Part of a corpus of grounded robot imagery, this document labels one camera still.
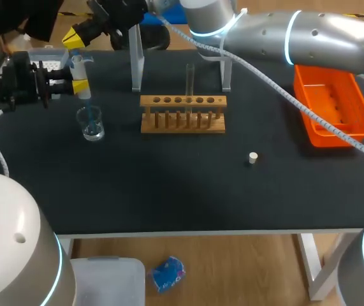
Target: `silver robot arm segment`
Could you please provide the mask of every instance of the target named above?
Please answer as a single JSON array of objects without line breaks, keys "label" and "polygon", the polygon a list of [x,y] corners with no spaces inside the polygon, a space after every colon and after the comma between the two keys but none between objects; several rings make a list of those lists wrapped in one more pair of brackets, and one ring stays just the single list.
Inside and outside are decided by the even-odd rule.
[{"label": "silver robot arm segment", "polygon": [[[228,0],[181,0],[196,41],[243,58],[364,75],[364,21],[332,13],[278,11],[235,16]],[[219,57],[200,50],[203,57]]]}]

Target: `water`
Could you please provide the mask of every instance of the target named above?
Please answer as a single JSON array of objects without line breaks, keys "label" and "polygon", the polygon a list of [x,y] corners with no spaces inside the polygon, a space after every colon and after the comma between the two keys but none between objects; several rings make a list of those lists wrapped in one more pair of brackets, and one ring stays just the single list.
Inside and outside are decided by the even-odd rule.
[{"label": "water", "polygon": [[96,142],[104,138],[105,131],[102,122],[95,123],[92,121],[84,130],[83,135],[86,140],[89,142]]}]

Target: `table frame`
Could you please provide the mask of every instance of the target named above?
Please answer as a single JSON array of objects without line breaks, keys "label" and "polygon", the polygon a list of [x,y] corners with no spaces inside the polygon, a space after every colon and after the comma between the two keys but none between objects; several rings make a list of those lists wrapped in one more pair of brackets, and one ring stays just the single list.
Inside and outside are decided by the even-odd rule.
[{"label": "table frame", "polygon": [[[74,239],[90,238],[131,238],[131,237],[179,237],[206,235],[297,235],[308,278],[308,292],[311,301],[324,300],[337,284],[338,263],[361,228],[351,229],[312,229],[312,230],[249,230],[249,231],[164,231],[152,233],[107,233],[84,235],[58,235],[61,245],[71,257]],[[314,235],[318,233],[340,233],[339,237],[324,256],[321,266]]]}]

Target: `robotic arm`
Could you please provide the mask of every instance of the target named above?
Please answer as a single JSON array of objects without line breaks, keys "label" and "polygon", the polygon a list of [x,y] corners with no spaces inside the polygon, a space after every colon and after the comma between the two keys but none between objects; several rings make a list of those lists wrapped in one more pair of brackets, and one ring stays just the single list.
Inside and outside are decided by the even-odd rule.
[{"label": "robotic arm", "polygon": [[87,0],[94,16],[75,24],[62,42],[68,49],[84,48],[102,33],[110,35],[113,45],[119,44],[122,33],[139,24],[147,12],[161,15],[178,0]]},{"label": "robotic arm", "polygon": [[[94,17],[74,25],[63,39],[82,48],[101,33],[115,42],[122,32],[161,15],[177,0],[88,0]],[[364,20],[332,13],[277,11],[237,18],[229,0],[180,0],[193,38],[243,58],[267,59],[350,71],[364,78]],[[208,60],[219,54],[200,50]]]}]

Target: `yellow clamp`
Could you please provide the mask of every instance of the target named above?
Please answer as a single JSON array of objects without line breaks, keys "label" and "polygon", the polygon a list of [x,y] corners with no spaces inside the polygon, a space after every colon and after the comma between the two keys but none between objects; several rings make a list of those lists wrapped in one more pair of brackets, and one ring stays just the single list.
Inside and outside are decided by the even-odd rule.
[{"label": "yellow clamp", "polygon": [[75,80],[73,81],[74,94],[78,94],[90,87],[88,80]]},{"label": "yellow clamp", "polygon": [[69,50],[85,48],[84,42],[73,28],[71,28],[67,35],[65,35],[65,37],[62,39],[62,44]]}]

